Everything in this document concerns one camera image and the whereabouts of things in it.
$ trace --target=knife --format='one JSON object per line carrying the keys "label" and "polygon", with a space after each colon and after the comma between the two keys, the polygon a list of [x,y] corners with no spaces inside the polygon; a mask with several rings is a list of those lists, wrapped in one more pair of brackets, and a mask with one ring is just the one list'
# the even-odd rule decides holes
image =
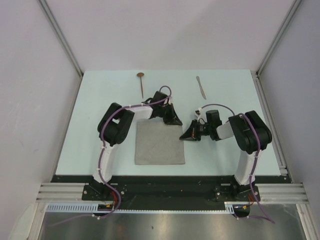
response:
{"label": "knife", "polygon": [[196,80],[198,81],[198,84],[199,84],[199,87],[200,87],[200,91],[201,91],[202,97],[203,97],[205,100],[207,100],[206,95],[205,95],[205,91],[204,91],[204,89],[203,89],[202,86],[201,86],[201,82],[200,82],[199,76],[196,76],[195,78],[196,78]]}

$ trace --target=gray floor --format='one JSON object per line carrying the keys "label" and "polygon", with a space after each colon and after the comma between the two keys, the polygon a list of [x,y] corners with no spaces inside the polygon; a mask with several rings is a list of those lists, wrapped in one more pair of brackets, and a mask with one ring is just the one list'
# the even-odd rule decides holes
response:
{"label": "gray floor", "polygon": [[[48,226],[76,213],[46,213],[40,240],[304,240],[295,205],[268,205],[275,220],[236,220],[223,214],[117,213],[106,219],[82,217]],[[251,214],[260,214],[253,206]]]}

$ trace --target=white table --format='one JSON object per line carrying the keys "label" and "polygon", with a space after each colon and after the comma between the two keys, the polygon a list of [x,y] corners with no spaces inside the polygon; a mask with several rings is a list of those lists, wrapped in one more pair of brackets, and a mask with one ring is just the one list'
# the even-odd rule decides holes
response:
{"label": "white table", "polygon": [[[233,111],[255,110],[264,120],[257,92],[249,70],[121,70],[86,71],[72,113],[56,175],[92,175],[98,165],[101,141],[98,123],[111,103],[122,106],[142,101],[138,72],[142,78],[144,99],[153,97],[162,85],[172,89],[172,102],[185,131],[195,118],[194,111],[205,104],[224,104]],[[200,77],[207,100],[203,99],[196,76]],[[217,107],[224,123],[227,109]],[[203,136],[200,142],[184,142],[184,165],[135,165],[136,123],[120,145],[113,175],[140,176],[220,176],[233,175],[240,149],[234,137],[212,141]],[[279,176],[273,146],[268,145],[257,165],[257,175]]]}

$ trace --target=cloth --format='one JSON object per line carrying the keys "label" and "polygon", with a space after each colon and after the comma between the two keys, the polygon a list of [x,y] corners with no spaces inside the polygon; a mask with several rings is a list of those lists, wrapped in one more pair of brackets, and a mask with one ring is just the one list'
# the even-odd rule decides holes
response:
{"label": "cloth", "polygon": [[185,164],[184,142],[179,140],[182,126],[162,121],[140,121],[136,125],[136,165]]}

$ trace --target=wall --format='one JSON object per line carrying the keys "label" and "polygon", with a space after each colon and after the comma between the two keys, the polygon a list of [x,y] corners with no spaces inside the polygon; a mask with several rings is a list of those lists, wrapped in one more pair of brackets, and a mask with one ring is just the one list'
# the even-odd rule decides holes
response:
{"label": "wall", "polygon": [[48,181],[80,83],[36,0],[0,3],[0,239]]}
{"label": "wall", "polygon": [[48,0],[82,70],[257,70],[293,0]]}
{"label": "wall", "polygon": [[262,72],[289,171],[320,223],[320,1],[303,1]]}

